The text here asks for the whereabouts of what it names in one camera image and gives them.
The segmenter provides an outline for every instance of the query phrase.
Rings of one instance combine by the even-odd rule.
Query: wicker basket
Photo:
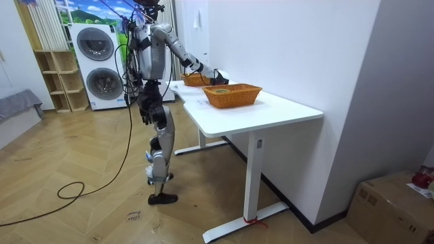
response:
[[[215,85],[202,88],[212,106],[216,108],[231,108],[236,106],[251,105],[261,87],[248,84]],[[216,89],[227,89],[228,92],[214,92]]]
[[[188,86],[204,86],[204,85],[210,85],[210,78],[201,76],[198,73],[193,73],[191,75],[189,74],[181,74],[182,80],[184,81],[185,85]]]

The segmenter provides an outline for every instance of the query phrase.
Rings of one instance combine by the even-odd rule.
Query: red object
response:
[[[428,188],[432,181],[433,178],[429,174],[424,173],[416,173],[412,178],[413,184],[421,188]]]
[[[264,222],[258,220],[258,217],[254,218],[254,220],[245,220],[245,217],[243,217],[243,219],[244,219],[244,222],[246,222],[247,224],[256,224],[256,223],[258,223],[258,224],[261,224],[261,225],[263,225],[263,226],[265,226],[267,228],[269,227],[268,224],[265,224]]]

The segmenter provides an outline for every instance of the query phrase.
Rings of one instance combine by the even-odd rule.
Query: humanoid robot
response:
[[[129,72],[129,76],[133,76],[136,81],[143,81],[144,87],[137,100],[140,114],[143,122],[146,125],[152,123],[157,132],[150,140],[151,152],[146,154],[148,161],[153,164],[153,177],[148,174],[148,180],[155,185],[155,192],[149,196],[148,204],[174,203],[178,196],[163,193],[164,184],[173,178],[168,169],[175,139],[173,118],[169,107],[163,105],[158,88],[158,80],[163,78],[165,70],[165,47],[170,48],[183,67],[189,67],[210,78],[211,85],[227,84],[229,81],[218,70],[209,68],[187,53],[169,24],[155,23],[158,11],[164,10],[163,5],[158,5],[159,0],[134,1],[141,6],[140,10],[146,16],[146,24],[138,26],[135,22],[129,22],[127,26],[127,31],[132,36],[128,45],[134,52],[133,70],[137,70]]]

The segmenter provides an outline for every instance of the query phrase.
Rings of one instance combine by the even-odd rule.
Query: wooden shelving unit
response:
[[[89,106],[74,54],[69,50],[35,50],[57,113],[83,111]]]

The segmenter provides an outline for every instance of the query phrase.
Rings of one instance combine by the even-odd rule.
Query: washing machine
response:
[[[125,107],[121,48],[114,26],[69,24],[75,54],[92,110]]]

